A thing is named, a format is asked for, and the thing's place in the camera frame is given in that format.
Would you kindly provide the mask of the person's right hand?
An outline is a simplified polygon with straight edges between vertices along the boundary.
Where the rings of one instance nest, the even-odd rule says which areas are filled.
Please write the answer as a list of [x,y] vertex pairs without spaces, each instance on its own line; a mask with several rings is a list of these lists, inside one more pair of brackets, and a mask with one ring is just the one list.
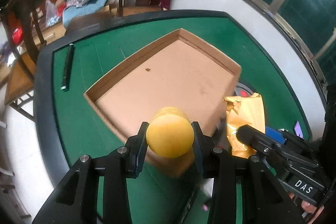
[[302,201],[301,208],[310,216],[310,220],[308,224],[314,223],[314,221],[319,217],[319,215],[323,212],[324,206],[317,208],[314,205],[308,203],[307,201]]

